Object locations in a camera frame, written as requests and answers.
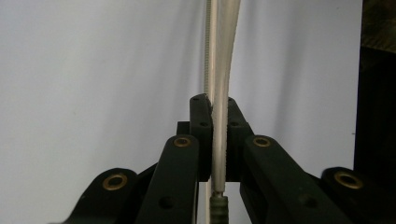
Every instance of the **white surface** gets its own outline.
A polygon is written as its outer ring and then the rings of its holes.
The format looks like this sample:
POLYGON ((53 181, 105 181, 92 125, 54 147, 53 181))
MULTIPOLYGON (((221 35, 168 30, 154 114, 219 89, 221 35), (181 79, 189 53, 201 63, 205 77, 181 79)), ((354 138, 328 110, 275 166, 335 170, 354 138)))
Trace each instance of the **white surface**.
MULTIPOLYGON (((361 1, 241 3, 231 96, 314 175, 352 166, 360 22, 361 1)), ((203 91, 204 24, 197 0, 1 1, 0 223, 63 221, 103 171, 158 160, 203 91)))

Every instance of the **threaded tip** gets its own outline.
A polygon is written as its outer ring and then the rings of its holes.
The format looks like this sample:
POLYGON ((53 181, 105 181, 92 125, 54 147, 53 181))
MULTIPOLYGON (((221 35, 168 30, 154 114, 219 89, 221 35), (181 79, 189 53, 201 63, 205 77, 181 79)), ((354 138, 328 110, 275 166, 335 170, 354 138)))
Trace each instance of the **threaded tip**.
POLYGON ((228 224, 227 197, 210 197, 210 224, 228 224))

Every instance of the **white backdrop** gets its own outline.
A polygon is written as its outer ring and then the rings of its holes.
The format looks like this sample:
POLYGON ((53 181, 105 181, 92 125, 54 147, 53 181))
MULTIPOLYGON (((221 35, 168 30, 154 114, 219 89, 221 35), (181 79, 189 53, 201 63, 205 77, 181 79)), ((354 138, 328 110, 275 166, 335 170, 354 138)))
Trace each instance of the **white backdrop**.
MULTIPOLYGON (((241 3, 230 95, 313 175, 352 167, 360 24, 361 1, 241 3)), ((63 221, 103 171, 156 162, 203 91, 204 29, 204 0, 0 1, 0 223, 63 221)))

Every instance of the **black object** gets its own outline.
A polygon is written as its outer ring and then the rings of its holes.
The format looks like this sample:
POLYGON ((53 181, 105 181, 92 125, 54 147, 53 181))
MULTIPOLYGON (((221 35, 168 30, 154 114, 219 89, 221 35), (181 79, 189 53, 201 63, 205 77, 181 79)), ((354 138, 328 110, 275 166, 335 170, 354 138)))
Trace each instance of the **black object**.
MULTIPOLYGON (((210 175, 213 127, 204 94, 192 97, 190 108, 191 121, 178 123, 158 164, 139 175, 102 173, 64 224, 195 223, 197 183, 210 175)), ((344 168, 328 169, 320 180, 307 174, 274 139, 254 135, 231 98, 227 141, 226 179, 241 183, 252 223, 396 222, 394 201, 375 183, 344 168)))

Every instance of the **brass screw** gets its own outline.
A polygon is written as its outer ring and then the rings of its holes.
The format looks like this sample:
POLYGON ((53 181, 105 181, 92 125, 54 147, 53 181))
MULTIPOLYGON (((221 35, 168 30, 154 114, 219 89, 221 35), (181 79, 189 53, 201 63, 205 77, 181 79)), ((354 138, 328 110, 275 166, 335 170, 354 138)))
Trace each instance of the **brass screw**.
POLYGON ((361 189, 363 187, 363 182, 360 179, 344 171, 338 171, 337 173, 335 173, 334 179, 339 184, 349 189, 361 189))
POLYGON ((108 178, 106 178, 103 181, 103 188, 107 190, 116 190, 116 189, 122 189, 125 185, 126 182, 128 181, 128 178, 126 177, 125 174, 119 173, 115 175, 110 175, 108 178))
POLYGON ((190 144, 191 144, 191 140, 186 137, 180 137, 174 141, 174 145, 177 147, 187 147, 190 144))
POLYGON ((255 137, 253 143, 258 147, 269 147, 271 145, 270 140, 264 137, 255 137))

